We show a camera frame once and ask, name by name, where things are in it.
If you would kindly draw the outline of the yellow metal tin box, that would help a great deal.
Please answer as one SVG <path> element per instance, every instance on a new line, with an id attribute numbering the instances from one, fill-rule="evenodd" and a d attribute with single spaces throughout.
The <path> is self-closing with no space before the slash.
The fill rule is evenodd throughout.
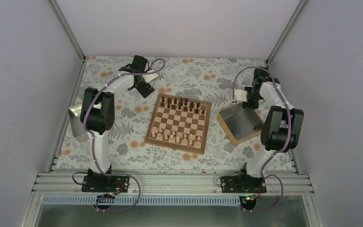
<path id="1" fill-rule="evenodd" d="M 217 120 L 233 145 L 241 144 L 261 134 L 261 129 L 254 130 L 256 125 L 263 125 L 263 120 L 255 110 L 244 109 L 243 103 L 234 104 L 220 110 Z"/>

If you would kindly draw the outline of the metal tin under left arm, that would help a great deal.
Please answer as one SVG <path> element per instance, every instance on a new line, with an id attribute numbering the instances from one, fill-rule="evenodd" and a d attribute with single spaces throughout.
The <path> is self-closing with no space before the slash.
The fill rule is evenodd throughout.
<path id="1" fill-rule="evenodd" d="M 78 104 L 68 109 L 68 117 L 73 137 L 78 142 L 95 139 L 95 144 L 107 143 L 112 128 L 115 111 L 112 104 L 93 105 L 87 114 L 89 104 Z"/>

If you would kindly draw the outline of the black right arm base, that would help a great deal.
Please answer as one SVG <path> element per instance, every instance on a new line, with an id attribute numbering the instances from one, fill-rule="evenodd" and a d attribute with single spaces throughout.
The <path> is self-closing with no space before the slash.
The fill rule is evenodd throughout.
<path id="1" fill-rule="evenodd" d="M 220 177 L 222 193 L 266 193 L 267 188 L 264 178 L 245 176 Z"/>

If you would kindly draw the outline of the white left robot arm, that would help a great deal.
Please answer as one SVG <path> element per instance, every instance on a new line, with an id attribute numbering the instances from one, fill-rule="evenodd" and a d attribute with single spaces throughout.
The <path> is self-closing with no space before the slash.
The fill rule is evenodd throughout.
<path id="1" fill-rule="evenodd" d="M 98 174 L 94 186 L 102 192 L 109 190 L 113 181 L 109 176 L 111 163 L 108 134 L 115 120 L 115 97 L 133 89 L 143 98 L 148 97 L 154 92 L 149 82 L 157 78 L 158 72 L 159 70 L 152 70 L 148 59 L 135 55 L 132 63 L 121 67 L 103 88 L 88 87 L 84 91 L 80 121 L 89 136 L 89 170 Z"/>

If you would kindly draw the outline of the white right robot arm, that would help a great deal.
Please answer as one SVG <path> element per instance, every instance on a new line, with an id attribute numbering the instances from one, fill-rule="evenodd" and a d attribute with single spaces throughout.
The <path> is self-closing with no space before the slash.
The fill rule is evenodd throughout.
<path id="1" fill-rule="evenodd" d="M 258 109 L 259 101 L 264 100 L 269 107 L 267 117 L 261 127 L 260 141 L 264 146 L 246 164 L 247 175 L 238 178 L 237 186 L 242 192 L 255 187 L 254 177 L 263 177 L 268 164 L 281 153 L 297 146 L 304 112 L 294 108 L 282 92 L 279 80 L 267 68 L 255 67 L 250 87 L 244 88 L 245 109 Z"/>

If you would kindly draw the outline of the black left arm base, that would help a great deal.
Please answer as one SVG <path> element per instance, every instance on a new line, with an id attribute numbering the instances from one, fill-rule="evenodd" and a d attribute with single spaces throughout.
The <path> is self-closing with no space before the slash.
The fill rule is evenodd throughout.
<path id="1" fill-rule="evenodd" d="M 93 172 L 84 177 L 81 191 L 107 193 L 127 192 L 129 181 L 130 178 L 128 176 L 105 176 Z"/>

